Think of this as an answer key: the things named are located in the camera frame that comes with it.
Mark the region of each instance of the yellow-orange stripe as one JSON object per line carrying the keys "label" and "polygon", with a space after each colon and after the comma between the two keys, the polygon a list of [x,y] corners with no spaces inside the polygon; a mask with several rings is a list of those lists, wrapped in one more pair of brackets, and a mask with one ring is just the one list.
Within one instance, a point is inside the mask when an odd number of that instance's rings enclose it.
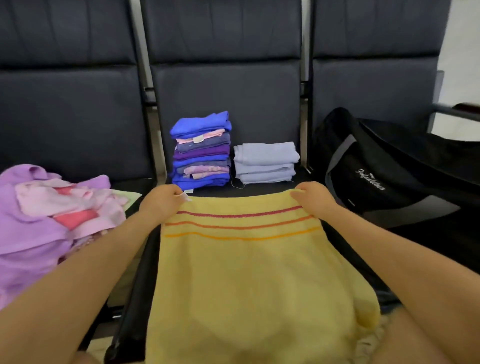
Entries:
{"label": "yellow-orange stripe", "polygon": [[278,238],[286,238],[288,236],[293,236],[293,235],[300,235],[300,234],[306,234],[308,232],[312,232],[315,230],[320,230],[319,226],[316,226],[314,228],[310,228],[307,230],[303,231],[295,231],[295,232],[289,232],[287,234],[281,234],[281,235],[275,235],[275,236],[267,236],[264,238],[242,238],[242,237],[235,237],[235,236],[211,236],[211,235],[206,235],[202,234],[201,232],[196,232],[196,231],[191,231],[191,232],[182,232],[180,234],[165,234],[164,236],[167,238],[179,238],[180,236],[185,236],[185,235],[199,235],[204,238],[209,238],[209,239],[215,239],[215,240],[247,240],[247,241],[260,241],[260,240],[270,240],[270,239],[278,239]]}
{"label": "yellow-orange stripe", "polygon": [[199,228],[206,228],[206,229],[252,230],[252,229],[271,228],[271,227],[273,227],[273,226],[293,224],[294,222],[300,222],[300,221],[308,220],[308,219],[310,219],[310,218],[313,218],[313,216],[312,216],[312,215],[309,215],[309,216],[304,216],[304,217],[302,217],[302,218],[296,218],[296,219],[294,219],[294,220],[276,222],[275,224],[254,225],[254,226],[218,226],[218,225],[203,225],[203,224],[198,224],[198,223],[193,222],[193,221],[167,222],[167,223],[165,224],[165,226],[178,226],[178,225],[190,224],[190,225],[198,226]]}

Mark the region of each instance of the gray strap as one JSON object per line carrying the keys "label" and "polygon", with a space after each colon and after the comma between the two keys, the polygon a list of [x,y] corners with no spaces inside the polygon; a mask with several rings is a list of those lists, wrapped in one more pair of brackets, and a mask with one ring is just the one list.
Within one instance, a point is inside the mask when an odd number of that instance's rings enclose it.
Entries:
{"label": "gray strap", "polygon": [[[350,148],[350,146],[356,141],[357,140],[352,134],[345,138],[332,155],[332,159],[328,164],[327,172],[325,174],[325,185],[335,201],[343,207],[345,207],[345,204],[340,200],[333,187],[331,171],[342,159],[348,148]],[[459,209],[460,206],[452,204],[451,202],[437,196],[430,195],[409,206],[390,210],[368,211],[363,213],[362,217],[377,226],[388,229],[401,225],[415,224],[433,218],[441,218],[442,216],[449,215]]]}

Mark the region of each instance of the black bag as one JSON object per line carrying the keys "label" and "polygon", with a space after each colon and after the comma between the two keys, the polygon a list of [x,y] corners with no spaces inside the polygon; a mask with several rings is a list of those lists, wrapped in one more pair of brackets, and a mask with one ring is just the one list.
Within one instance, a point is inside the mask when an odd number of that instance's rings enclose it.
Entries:
{"label": "black bag", "polygon": [[[480,142],[413,133],[338,108],[315,130],[310,160],[315,179],[339,204],[480,273]],[[324,227],[387,311],[395,296],[336,231]]]}

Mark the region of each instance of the stack of folded towels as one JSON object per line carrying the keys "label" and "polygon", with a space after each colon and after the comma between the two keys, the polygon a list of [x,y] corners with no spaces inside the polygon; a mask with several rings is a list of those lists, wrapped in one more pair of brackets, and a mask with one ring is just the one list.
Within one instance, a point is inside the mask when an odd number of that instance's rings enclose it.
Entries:
{"label": "stack of folded towels", "polygon": [[300,159],[293,142],[233,147],[236,177],[243,184],[291,181]]}
{"label": "stack of folded towels", "polygon": [[231,129],[228,111],[178,120],[170,130],[177,140],[172,183],[183,191],[226,184],[230,180]]}

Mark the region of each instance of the person's right hand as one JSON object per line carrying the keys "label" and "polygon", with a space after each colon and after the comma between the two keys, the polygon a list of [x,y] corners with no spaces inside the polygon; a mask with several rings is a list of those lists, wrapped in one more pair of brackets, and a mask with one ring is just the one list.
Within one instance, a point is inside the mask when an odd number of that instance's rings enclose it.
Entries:
{"label": "person's right hand", "polygon": [[156,225],[165,222],[185,202],[182,190],[176,184],[163,184],[151,190],[140,204],[139,212],[152,218]]}
{"label": "person's right hand", "polygon": [[337,209],[336,203],[328,189],[318,182],[303,182],[292,191],[290,195],[311,215],[321,220],[327,220],[327,217]]}

